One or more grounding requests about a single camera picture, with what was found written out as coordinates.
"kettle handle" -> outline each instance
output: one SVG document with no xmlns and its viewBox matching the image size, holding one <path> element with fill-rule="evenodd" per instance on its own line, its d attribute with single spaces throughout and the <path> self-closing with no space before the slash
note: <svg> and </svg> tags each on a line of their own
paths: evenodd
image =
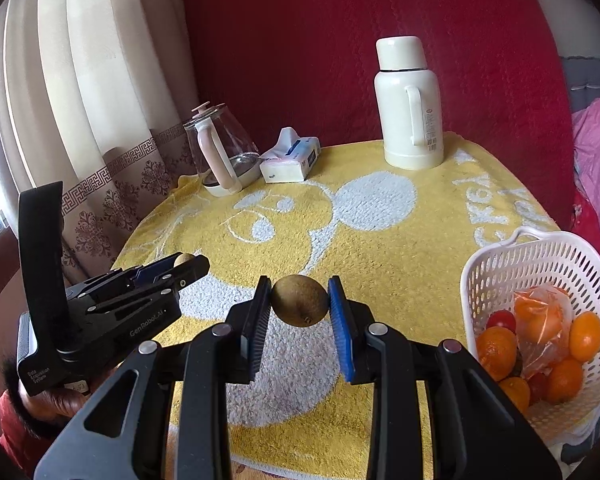
<svg viewBox="0 0 600 480">
<path fill-rule="evenodd" d="M 405 86 L 409 100 L 409 112 L 411 115 L 411 143 L 414 146 L 426 146 L 427 138 L 424 132 L 424 121 L 422 120 L 422 97 L 417 86 Z"/>
<path fill-rule="evenodd" d="M 198 127 L 198 143 L 218 184 L 231 192 L 238 192 L 242 184 L 235 174 L 234 167 L 229 161 L 218 137 L 218 132 L 211 119 L 201 121 Z"/>
</svg>

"silver screw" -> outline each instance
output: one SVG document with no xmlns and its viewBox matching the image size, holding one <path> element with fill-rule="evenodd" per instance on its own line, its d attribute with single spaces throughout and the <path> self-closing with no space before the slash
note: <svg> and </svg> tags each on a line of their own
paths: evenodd
<svg viewBox="0 0 600 480">
<path fill-rule="evenodd" d="M 371 335 L 384 335 L 389 332 L 389 329 L 384 323 L 372 323 L 369 325 L 369 333 Z"/>
<path fill-rule="evenodd" d="M 218 323 L 211 329 L 211 333 L 217 336 L 228 335 L 231 332 L 231 325 L 228 323 Z"/>
<path fill-rule="evenodd" d="M 138 347 L 138 351 L 143 355 L 154 353 L 158 349 L 158 343 L 155 341 L 142 341 Z"/>
<path fill-rule="evenodd" d="M 445 339 L 442 342 L 442 348 L 444 348 L 450 354 L 457 354 L 462 350 L 462 345 L 455 339 Z"/>
</svg>

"red fabric backdrop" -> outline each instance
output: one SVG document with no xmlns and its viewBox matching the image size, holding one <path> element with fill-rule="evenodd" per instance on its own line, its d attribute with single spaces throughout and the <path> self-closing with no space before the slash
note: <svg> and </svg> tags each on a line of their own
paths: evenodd
<svg viewBox="0 0 600 480">
<path fill-rule="evenodd" d="M 329 146 L 381 139 L 375 42 L 419 36 L 443 126 L 497 156 L 563 227 L 573 139 L 536 0 L 185 0 L 200 98 L 227 102 L 261 150 L 280 128 Z"/>
</svg>

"gray headboard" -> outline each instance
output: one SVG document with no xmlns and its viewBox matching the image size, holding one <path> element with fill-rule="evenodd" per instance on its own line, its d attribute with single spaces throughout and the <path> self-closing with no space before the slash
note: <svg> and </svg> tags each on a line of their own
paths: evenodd
<svg viewBox="0 0 600 480">
<path fill-rule="evenodd" d="M 562 68 L 572 112 L 586 108 L 593 99 L 600 97 L 600 59 L 563 57 Z"/>
</svg>

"white plastic basket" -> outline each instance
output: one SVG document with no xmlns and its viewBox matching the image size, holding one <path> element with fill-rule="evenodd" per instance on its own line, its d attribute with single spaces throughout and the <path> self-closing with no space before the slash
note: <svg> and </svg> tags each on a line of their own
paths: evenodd
<svg viewBox="0 0 600 480">
<path fill-rule="evenodd" d="M 528 235 L 534 241 L 517 243 Z M 541 283 L 568 291 L 574 314 L 585 310 L 600 318 L 600 256 L 577 235 L 528 227 L 511 238 L 478 250 L 462 270 L 460 294 L 469 352 L 477 357 L 475 338 L 495 310 L 512 310 L 513 292 Z M 527 418 L 547 446 L 579 444 L 600 416 L 600 351 L 584 365 L 584 385 L 570 402 L 538 402 Z"/>
</svg>

